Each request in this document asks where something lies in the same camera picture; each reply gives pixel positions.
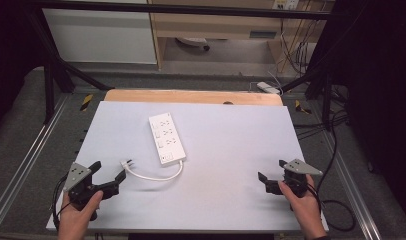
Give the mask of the person's right hand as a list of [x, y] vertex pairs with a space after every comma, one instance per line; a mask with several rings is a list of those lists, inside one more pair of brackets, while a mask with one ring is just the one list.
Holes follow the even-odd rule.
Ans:
[[312, 193], [306, 192], [303, 197], [299, 198], [284, 182], [279, 182], [278, 186], [289, 201], [304, 238], [306, 240], [316, 240], [326, 237], [327, 233], [322, 224], [321, 212], [316, 197]]

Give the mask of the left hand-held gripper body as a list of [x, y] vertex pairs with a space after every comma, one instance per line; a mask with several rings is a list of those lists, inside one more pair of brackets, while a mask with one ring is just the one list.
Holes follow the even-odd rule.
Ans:
[[103, 192], [103, 200], [109, 199], [119, 194], [119, 185], [115, 178], [103, 184], [94, 184], [88, 167], [74, 162], [68, 171], [63, 190], [68, 193], [70, 202], [78, 209], [82, 210], [91, 197], [98, 191]]

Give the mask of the white table mat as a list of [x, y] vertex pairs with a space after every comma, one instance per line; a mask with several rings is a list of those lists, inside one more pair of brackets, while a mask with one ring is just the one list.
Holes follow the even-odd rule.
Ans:
[[[149, 118], [163, 113], [179, 132], [182, 166], [159, 161]], [[119, 195], [101, 203], [93, 231], [274, 233], [299, 225], [258, 172], [280, 180], [279, 160], [302, 156], [284, 106], [103, 101], [76, 161], [101, 162], [97, 184], [113, 180], [121, 160], [133, 162]]]

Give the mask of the white chair base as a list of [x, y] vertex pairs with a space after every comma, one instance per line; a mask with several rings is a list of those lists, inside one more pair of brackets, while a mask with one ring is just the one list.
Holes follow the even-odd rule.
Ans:
[[209, 51], [210, 46], [205, 38], [178, 38], [178, 41], [194, 47], [202, 47], [204, 51]]

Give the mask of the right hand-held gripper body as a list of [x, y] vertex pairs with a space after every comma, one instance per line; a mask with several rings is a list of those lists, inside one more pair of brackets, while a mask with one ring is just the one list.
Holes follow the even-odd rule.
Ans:
[[302, 198], [308, 191], [307, 175], [322, 176], [323, 172], [305, 163], [302, 160], [294, 159], [285, 165], [283, 182], [299, 198]]

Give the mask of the black curtain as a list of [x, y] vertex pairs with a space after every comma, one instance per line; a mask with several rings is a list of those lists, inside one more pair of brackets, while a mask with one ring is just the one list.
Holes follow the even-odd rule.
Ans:
[[0, 123], [24, 84], [41, 66], [38, 37], [23, 10], [22, 0], [0, 0]]
[[357, 133], [406, 215], [406, 0], [335, 0], [312, 66], [349, 91]]

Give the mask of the white cabinet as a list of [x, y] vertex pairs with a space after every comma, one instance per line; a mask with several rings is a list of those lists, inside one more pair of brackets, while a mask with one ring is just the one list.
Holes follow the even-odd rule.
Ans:
[[157, 62], [146, 13], [43, 10], [60, 56], [69, 62]]

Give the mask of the person's left hand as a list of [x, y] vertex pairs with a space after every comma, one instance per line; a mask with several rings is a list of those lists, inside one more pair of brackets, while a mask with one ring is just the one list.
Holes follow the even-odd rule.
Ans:
[[103, 192], [96, 192], [82, 210], [70, 205], [67, 193], [63, 195], [58, 240], [83, 240], [92, 214], [99, 208]]

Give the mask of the yellow black tape strip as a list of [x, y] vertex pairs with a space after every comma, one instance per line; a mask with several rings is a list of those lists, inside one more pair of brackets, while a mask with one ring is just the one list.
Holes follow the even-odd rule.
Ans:
[[295, 110], [297, 112], [303, 112], [305, 114], [311, 114], [312, 113], [312, 111], [310, 109], [304, 108], [299, 100], [295, 101]]
[[87, 110], [87, 108], [88, 108], [88, 106], [89, 106], [89, 104], [90, 104], [92, 98], [93, 98], [93, 94], [87, 94], [87, 95], [85, 96], [85, 98], [84, 98], [84, 100], [83, 100], [83, 102], [82, 102], [82, 104], [81, 104], [80, 111], [83, 112], [83, 111], [86, 111], [86, 110]]

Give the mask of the black metal frame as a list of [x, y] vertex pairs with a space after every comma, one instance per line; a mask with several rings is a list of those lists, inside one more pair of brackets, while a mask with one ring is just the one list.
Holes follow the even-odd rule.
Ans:
[[54, 91], [52, 86], [52, 75], [57, 73], [56, 83], [63, 93], [72, 93], [75, 85], [70, 74], [80, 78], [91, 86], [102, 90], [112, 90], [91, 76], [85, 74], [70, 63], [66, 62], [58, 53], [50, 31], [45, 30], [43, 22], [38, 19], [37, 14], [42, 9], [58, 10], [84, 10], [99, 12], [122, 12], [122, 13], [156, 13], [176, 15], [198, 15], [198, 16], [228, 16], [242, 18], [269, 18], [269, 19], [300, 19], [300, 20], [324, 20], [344, 22], [350, 18], [346, 12], [309, 12], [297, 10], [261, 10], [256, 8], [238, 7], [214, 7], [194, 5], [169, 5], [169, 4], [142, 4], [142, 3], [117, 3], [117, 2], [96, 2], [96, 1], [68, 1], [68, 0], [24, 0], [23, 10], [30, 25], [36, 32], [41, 45], [44, 48], [44, 72], [45, 72], [45, 93], [46, 93], [46, 118], [48, 123], [55, 114]]

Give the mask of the white wall socket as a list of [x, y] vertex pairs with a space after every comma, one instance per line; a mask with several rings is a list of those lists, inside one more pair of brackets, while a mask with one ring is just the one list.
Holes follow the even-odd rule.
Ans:
[[295, 10], [299, 0], [274, 0], [273, 8], [279, 10]]

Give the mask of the small white floor power strip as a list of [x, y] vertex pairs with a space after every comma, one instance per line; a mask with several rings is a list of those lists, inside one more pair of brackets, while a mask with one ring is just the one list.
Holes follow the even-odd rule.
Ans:
[[277, 88], [267, 84], [266, 82], [259, 82], [256, 84], [256, 86], [265, 93], [270, 93], [270, 94], [279, 94], [280, 93], [280, 91]]

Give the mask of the wooden desk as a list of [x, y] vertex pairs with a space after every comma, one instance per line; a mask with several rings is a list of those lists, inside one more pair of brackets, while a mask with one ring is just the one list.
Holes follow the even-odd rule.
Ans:
[[[150, 4], [197, 5], [214, 7], [273, 8], [274, 0], [147, 0]], [[330, 12], [335, 0], [299, 0], [295, 10]], [[169, 38], [256, 39], [267, 42], [271, 54], [284, 72], [291, 66], [292, 52], [299, 44], [315, 44], [326, 24], [324, 20], [242, 18], [228, 16], [150, 15], [157, 64], [163, 65]]]

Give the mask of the aluminium floor rail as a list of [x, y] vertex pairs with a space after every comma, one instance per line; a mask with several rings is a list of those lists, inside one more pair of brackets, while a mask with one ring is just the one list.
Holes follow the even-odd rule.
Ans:
[[342, 154], [338, 148], [338, 142], [331, 132], [324, 132], [323, 137], [333, 155], [333, 166], [343, 185], [346, 196], [352, 207], [357, 222], [366, 240], [381, 240], [381, 234], [373, 220], [371, 213], [365, 203], [362, 194], [356, 185], [352, 174], [347, 167]]
[[40, 129], [39, 134], [35, 138], [27, 154], [23, 157], [22, 162], [17, 168], [14, 176], [0, 197], [0, 225], [6, 217], [11, 205], [13, 204], [16, 196], [18, 195], [22, 185], [28, 177], [31, 169], [33, 168], [37, 158], [39, 157], [42, 149], [46, 145], [48, 138], [57, 125], [66, 104], [71, 98], [70, 94], [62, 94], [55, 106], [55, 113], [50, 118], [49, 122], [44, 124]]

